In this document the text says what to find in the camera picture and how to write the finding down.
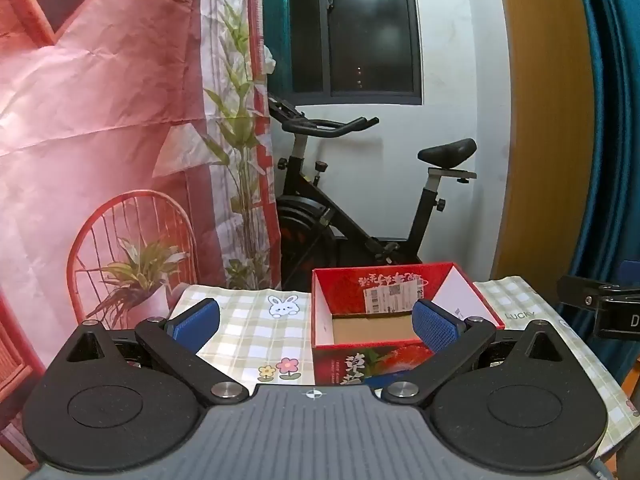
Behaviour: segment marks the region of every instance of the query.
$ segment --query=bike seat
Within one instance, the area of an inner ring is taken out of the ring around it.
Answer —
[[[467,160],[477,149],[478,146],[473,139],[462,139],[420,150],[418,159],[443,170],[451,170]]]

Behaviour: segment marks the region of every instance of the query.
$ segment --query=green plant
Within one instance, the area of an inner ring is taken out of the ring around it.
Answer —
[[[168,246],[162,240],[145,244],[140,241],[137,248],[126,238],[118,238],[118,244],[126,255],[124,262],[111,262],[101,267],[100,273],[108,274],[102,282],[114,288],[87,317],[96,316],[111,327],[128,310],[150,298],[158,288],[168,283],[169,276],[177,272],[178,264],[189,256],[181,253],[177,246]]]
[[[223,63],[228,76],[226,98],[213,90],[204,89],[215,103],[221,117],[216,121],[222,136],[222,143],[210,135],[203,140],[217,158],[216,164],[229,172],[236,195],[229,200],[229,207],[242,216],[237,227],[237,235],[244,261],[231,259],[225,266],[227,286],[230,288],[262,288],[268,286],[268,253],[260,250],[264,246],[261,237],[263,229],[255,208],[260,205],[259,177],[264,174],[255,161],[255,150],[260,142],[255,135],[255,118],[248,110],[248,99],[254,95],[256,83],[249,70],[249,24],[245,12],[237,12],[224,1],[224,11],[220,20],[226,28],[221,35]]]

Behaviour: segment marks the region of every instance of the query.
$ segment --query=pink curtain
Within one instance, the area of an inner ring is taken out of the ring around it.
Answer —
[[[278,286],[263,48],[262,0],[0,0],[0,445],[26,465],[20,403],[83,319]]]

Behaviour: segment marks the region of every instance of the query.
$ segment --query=white flower pot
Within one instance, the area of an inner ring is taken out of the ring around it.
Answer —
[[[161,285],[151,296],[140,304],[137,304],[127,312],[127,327],[135,326],[147,317],[169,317],[169,303],[166,297],[166,285]]]

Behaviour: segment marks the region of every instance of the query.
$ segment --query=teal curtain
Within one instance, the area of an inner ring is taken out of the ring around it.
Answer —
[[[588,203],[571,273],[626,285],[617,270],[640,260],[640,0],[584,0],[596,131]],[[640,344],[593,337],[591,312],[560,314],[622,382]]]
[[[268,78],[268,90],[276,95],[288,95],[293,90],[289,0],[262,1],[264,44],[276,60],[276,70]]]

